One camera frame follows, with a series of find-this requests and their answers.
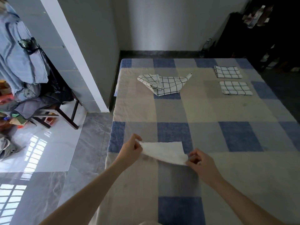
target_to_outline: person's left hand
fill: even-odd
[[[137,134],[132,134],[130,139],[123,144],[119,155],[117,156],[115,163],[121,165],[123,170],[130,167],[139,158],[143,148],[136,141],[142,141],[142,138]]]

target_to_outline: white pillar edge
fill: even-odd
[[[70,53],[76,67],[78,68],[82,78],[88,86],[101,112],[109,112],[104,103],[100,91],[95,80],[86,64],[73,32],[67,22],[67,19],[58,3],[58,0],[41,0],[47,14],[49,15],[53,25],[55,26],[59,36],[61,37],[66,49]]]

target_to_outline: person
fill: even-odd
[[[88,224],[115,180],[139,158],[143,149],[136,140],[142,141],[142,138],[133,134],[123,144],[110,167],[57,208],[40,225]],[[228,183],[218,171],[212,157],[197,148],[189,156],[186,164],[227,202],[243,224],[283,224]]]

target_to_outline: forearm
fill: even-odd
[[[88,224],[110,187],[123,171],[118,163],[113,163],[90,184],[57,208],[40,225]]]
[[[280,220],[266,212],[248,197],[235,189],[226,180],[222,179],[221,181],[217,182],[213,188],[232,208],[234,213],[244,225],[283,224]]]

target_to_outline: tablecloth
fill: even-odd
[[[214,66],[236,66],[253,96],[224,95]],[[141,74],[186,76],[180,93],[156,96]],[[246,59],[123,59],[106,167],[132,133],[144,142],[181,141],[211,155],[238,190],[284,222],[299,223],[300,126]],[[187,166],[145,155],[101,203],[98,224],[241,224]]]

